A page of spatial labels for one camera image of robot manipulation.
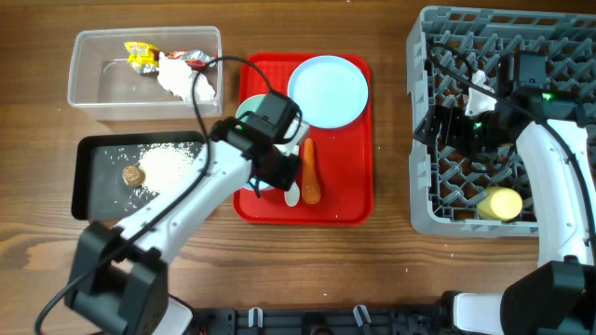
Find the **white ceramic spoon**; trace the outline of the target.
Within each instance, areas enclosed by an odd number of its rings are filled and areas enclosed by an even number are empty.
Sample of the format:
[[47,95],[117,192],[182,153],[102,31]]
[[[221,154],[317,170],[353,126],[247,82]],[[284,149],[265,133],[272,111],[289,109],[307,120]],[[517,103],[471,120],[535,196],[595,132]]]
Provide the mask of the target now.
[[[289,150],[284,145],[278,145],[278,148],[285,155],[300,154],[300,147],[298,145],[294,145],[291,150]],[[300,189],[296,181],[292,183],[289,191],[284,192],[284,199],[286,204],[291,208],[295,207],[298,204],[300,200]]]

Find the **orange carrot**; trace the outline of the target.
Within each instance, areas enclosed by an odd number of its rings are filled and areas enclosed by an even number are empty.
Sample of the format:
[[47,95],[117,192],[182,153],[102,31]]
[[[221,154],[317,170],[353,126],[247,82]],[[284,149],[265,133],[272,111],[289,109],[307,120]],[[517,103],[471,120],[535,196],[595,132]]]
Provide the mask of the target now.
[[316,170],[315,147],[311,138],[304,143],[302,198],[309,205],[317,204],[321,199],[321,190]]

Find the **yellow plastic cup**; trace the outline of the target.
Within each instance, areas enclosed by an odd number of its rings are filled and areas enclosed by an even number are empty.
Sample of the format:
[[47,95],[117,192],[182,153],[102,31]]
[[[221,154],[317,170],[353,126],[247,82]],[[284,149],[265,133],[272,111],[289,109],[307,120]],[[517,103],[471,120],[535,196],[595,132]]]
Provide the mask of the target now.
[[483,219],[511,221],[522,212],[522,197],[515,190],[492,186],[484,192],[486,197],[477,205],[478,214]]

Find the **light blue plate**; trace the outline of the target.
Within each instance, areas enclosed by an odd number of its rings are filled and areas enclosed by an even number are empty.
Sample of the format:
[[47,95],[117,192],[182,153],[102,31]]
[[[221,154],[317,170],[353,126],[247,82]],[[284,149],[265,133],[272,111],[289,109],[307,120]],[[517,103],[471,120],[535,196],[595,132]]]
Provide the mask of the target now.
[[369,100],[362,70],[345,58],[331,55],[310,58],[296,67],[288,85],[311,127],[332,129],[354,122]]

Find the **white tissue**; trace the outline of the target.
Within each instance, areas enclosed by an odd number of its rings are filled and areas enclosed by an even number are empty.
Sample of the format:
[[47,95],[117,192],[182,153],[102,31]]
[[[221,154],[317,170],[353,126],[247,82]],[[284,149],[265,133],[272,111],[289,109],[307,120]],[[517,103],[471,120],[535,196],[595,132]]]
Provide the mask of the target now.
[[169,59],[163,52],[159,53],[157,81],[174,96],[189,101],[210,101],[216,91],[204,74],[193,70],[183,60]]

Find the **red snack wrapper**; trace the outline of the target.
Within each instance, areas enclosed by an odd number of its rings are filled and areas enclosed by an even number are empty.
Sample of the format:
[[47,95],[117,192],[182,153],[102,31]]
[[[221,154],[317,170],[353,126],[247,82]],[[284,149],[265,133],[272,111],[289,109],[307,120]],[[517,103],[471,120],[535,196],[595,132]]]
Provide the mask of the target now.
[[171,51],[166,53],[166,57],[170,60],[184,61],[192,70],[198,71],[207,63],[214,60],[213,56],[206,54],[200,49],[188,51]]

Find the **yellow snack wrapper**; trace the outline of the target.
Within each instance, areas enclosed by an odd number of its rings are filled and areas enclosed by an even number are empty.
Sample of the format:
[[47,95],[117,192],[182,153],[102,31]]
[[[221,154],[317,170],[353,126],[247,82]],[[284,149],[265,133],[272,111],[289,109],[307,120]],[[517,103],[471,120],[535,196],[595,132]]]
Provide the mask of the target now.
[[137,74],[158,72],[159,49],[149,43],[128,41],[124,43],[129,53],[128,64]]

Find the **blue bowl with rice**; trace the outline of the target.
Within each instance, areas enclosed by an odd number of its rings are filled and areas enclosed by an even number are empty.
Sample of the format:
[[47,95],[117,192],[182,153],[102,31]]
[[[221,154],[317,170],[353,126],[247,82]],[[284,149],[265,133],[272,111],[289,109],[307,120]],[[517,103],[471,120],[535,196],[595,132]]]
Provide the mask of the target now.
[[250,179],[247,183],[243,185],[243,189],[253,191],[254,188],[257,188],[260,192],[271,191],[274,189],[273,186],[267,184],[264,181],[257,181],[255,179]]

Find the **green bowl with food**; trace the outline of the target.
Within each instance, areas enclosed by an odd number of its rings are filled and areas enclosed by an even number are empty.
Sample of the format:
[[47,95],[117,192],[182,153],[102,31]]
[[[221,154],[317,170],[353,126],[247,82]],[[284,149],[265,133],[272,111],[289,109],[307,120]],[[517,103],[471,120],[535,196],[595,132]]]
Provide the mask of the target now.
[[264,98],[265,94],[257,94],[244,100],[237,108],[236,119],[243,122],[248,121],[251,117],[256,115]]

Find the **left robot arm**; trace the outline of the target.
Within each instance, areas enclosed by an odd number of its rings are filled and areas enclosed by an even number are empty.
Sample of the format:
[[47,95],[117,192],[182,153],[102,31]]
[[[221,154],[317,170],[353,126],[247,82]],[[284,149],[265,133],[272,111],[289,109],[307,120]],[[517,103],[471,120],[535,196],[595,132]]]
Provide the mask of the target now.
[[169,268],[186,240],[250,179],[284,191],[301,165],[279,145],[308,131],[296,102],[271,90],[256,112],[213,125],[188,175],[112,228],[81,234],[64,303],[106,334],[192,334],[192,307],[169,294]]

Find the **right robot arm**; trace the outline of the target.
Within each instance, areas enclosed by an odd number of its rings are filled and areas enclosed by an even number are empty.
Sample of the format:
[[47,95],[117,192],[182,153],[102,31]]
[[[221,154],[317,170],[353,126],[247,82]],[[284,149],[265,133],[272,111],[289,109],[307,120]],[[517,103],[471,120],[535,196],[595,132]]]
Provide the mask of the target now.
[[595,330],[595,186],[588,118],[580,99],[548,89],[546,57],[518,51],[500,59],[497,87],[478,72],[461,82],[462,109],[431,107],[414,131],[487,165],[504,146],[520,156],[539,226],[538,267],[497,294],[447,292],[440,328],[471,334],[591,334]]

